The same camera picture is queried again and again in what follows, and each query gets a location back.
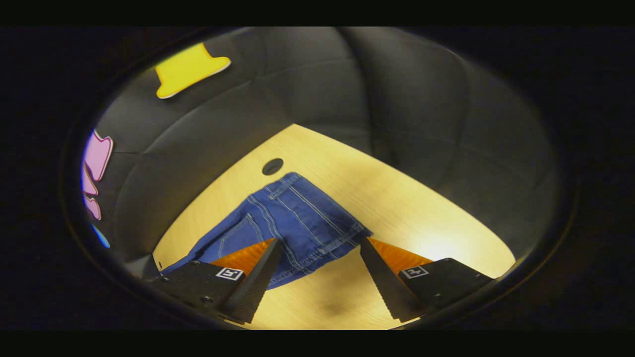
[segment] jeans pocket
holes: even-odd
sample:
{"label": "jeans pocket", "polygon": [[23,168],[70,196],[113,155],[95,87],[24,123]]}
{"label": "jeans pocket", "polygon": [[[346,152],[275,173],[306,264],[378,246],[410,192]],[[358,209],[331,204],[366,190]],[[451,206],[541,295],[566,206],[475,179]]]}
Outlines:
{"label": "jeans pocket", "polygon": [[234,227],[219,239],[218,258],[234,253],[247,246],[264,241],[260,228],[247,213]]}

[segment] denim jeans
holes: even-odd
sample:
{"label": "denim jeans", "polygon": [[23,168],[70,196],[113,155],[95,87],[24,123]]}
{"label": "denim jeans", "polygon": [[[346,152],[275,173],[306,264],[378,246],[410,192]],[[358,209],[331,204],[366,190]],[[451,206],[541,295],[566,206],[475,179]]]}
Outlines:
{"label": "denim jeans", "polygon": [[287,284],[339,259],[373,233],[337,202],[295,172],[250,194],[219,225],[205,234],[187,256],[213,262],[270,238],[283,243],[283,255],[267,289]]}

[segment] wooden table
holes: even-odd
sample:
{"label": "wooden table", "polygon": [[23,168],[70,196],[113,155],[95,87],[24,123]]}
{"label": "wooden table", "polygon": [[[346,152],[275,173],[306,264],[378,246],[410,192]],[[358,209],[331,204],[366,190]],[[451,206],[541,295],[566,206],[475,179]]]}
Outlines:
{"label": "wooden table", "polygon": [[[273,175],[262,173],[274,158]],[[247,195],[297,172],[375,234],[432,260],[452,257],[492,278],[514,264],[508,247],[457,205],[381,161],[299,125],[251,151],[212,182],[174,221],[154,250],[163,267],[187,255]],[[359,247],[316,272],[268,290],[249,329],[388,329],[392,319]]]}

